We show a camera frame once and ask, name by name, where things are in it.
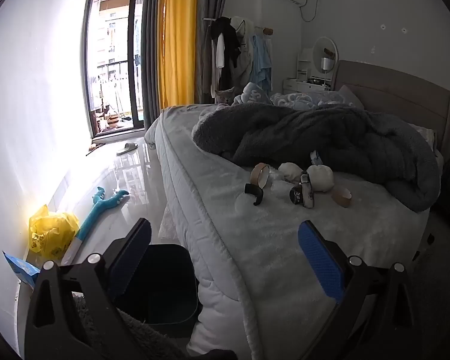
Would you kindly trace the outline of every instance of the white wall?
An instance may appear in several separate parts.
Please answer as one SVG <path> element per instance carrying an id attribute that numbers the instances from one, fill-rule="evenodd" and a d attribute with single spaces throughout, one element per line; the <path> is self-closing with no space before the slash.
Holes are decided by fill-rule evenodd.
<path id="1" fill-rule="evenodd" d="M 314 5 L 307 5 L 305 18 L 313 16 Z M 302 46 L 312 47 L 320 36 L 334 40 L 340 59 L 395 69 L 450 90 L 450 12 L 442 0 L 319 0 L 315 20 L 302 24 Z"/>
<path id="2" fill-rule="evenodd" d="M 15 344 L 28 218 L 53 196 L 90 132 L 83 93 L 86 0 L 5 0 L 0 8 L 0 331 Z"/>
<path id="3" fill-rule="evenodd" d="M 225 0 L 223 15 L 247 17 L 256 26 L 273 28 L 273 92 L 282 92 L 282 81 L 296 77 L 296 55 L 301 44 L 299 8 L 288 0 Z"/>

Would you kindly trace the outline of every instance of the mattress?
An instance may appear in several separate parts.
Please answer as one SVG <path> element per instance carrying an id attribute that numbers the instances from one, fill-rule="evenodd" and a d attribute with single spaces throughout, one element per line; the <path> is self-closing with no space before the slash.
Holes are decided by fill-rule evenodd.
<path id="1" fill-rule="evenodd" d="M 277 181 L 251 211 L 254 198 L 243 194 L 250 172 L 191 140 L 199 114 L 213 107 L 168 108 L 145 137 L 156 147 L 178 238 L 199 281 L 203 309 L 188 351 L 219 348 L 232 349 L 240 360 L 298 359 L 335 306 L 298 247 L 298 225 L 311 219 L 347 255 L 390 267 L 411 261 L 428 212 L 416 214 L 382 186 L 347 174 L 335 174 L 335 181 L 354 193 L 349 209 L 335 209 L 327 194 L 317 196 L 316 208 L 330 212 L 294 206 L 286 185 Z"/>

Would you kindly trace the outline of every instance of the blue toy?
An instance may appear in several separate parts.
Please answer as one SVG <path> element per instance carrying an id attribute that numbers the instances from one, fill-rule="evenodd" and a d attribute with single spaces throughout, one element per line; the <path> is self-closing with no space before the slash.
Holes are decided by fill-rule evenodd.
<path id="1" fill-rule="evenodd" d="M 104 211 L 110 208 L 117 207 L 125 195 L 128 195 L 128 191 L 120 190 L 118 192 L 115 192 L 115 195 L 113 195 L 111 198 L 104 199 L 105 190 L 102 187 L 98 187 L 97 193 L 95 193 L 92 198 L 94 206 L 88 214 L 87 218 L 83 221 L 82 226 L 80 226 L 80 230 L 77 232 L 72 242 L 70 243 L 70 246 L 68 247 L 62 258 L 61 265 L 67 266 L 72 263 L 73 259 L 78 253 L 80 245 L 90 233 L 90 230 L 94 227 L 99 216 Z"/>

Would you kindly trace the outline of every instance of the masking tape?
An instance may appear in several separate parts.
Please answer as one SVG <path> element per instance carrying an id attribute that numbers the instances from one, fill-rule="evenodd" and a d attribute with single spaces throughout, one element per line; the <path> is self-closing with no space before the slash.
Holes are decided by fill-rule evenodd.
<path id="1" fill-rule="evenodd" d="M 331 198 L 339 206 L 347 208 L 352 200 L 352 193 L 345 187 L 337 187 L 331 190 Z"/>
<path id="2" fill-rule="evenodd" d="M 264 188 L 270 174 L 270 168 L 266 163 L 260 162 L 255 168 L 253 168 L 250 175 L 250 183 L 258 185 L 260 188 Z"/>

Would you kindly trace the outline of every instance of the hanging clothes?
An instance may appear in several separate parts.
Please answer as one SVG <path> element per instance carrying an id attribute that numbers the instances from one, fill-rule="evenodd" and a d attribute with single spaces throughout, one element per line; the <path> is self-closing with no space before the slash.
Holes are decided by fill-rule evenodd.
<path id="1" fill-rule="evenodd" d="M 235 87 L 245 87 L 250 82 L 250 74 L 253 66 L 253 42 L 255 25 L 249 19 L 233 16 L 230 25 L 235 28 L 235 33 L 240 42 L 240 51 L 236 61 L 236 68 L 232 69 L 232 83 Z"/>
<path id="2" fill-rule="evenodd" d="M 272 56 L 272 36 L 271 35 L 264 35 L 263 40 L 265 42 L 265 47 L 268 52 L 268 57 L 270 59 L 270 64 L 273 66 L 274 60 Z M 270 91 L 274 90 L 274 70 L 273 68 L 270 71 Z"/>
<path id="3" fill-rule="evenodd" d="M 235 28 L 230 25 L 229 17 L 222 16 L 215 20 L 210 25 L 210 34 L 211 38 L 217 42 L 220 35 L 223 34 L 223 67 L 218 86 L 221 91 L 225 91 L 233 87 L 230 62 L 236 68 L 236 60 L 240 55 L 240 42 L 236 37 Z"/>
<path id="4" fill-rule="evenodd" d="M 269 95 L 272 89 L 272 63 L 263 39 L 253 35 L 252 42 L 253 68 L 250 82 L 260 86 Z"/>
<path id="5" fill-rule="evenodd" d="M 211 85 L 210 94 L 212 98 L 215 98 L 215 91 L 218 90 L 218 84 L 220 82 L 220 77 L 222 76 L 222 68 L 225 64 L 224 61 L 224 36 L 220 34 L 217 42 L 213 39 L 211 40 Z"/>

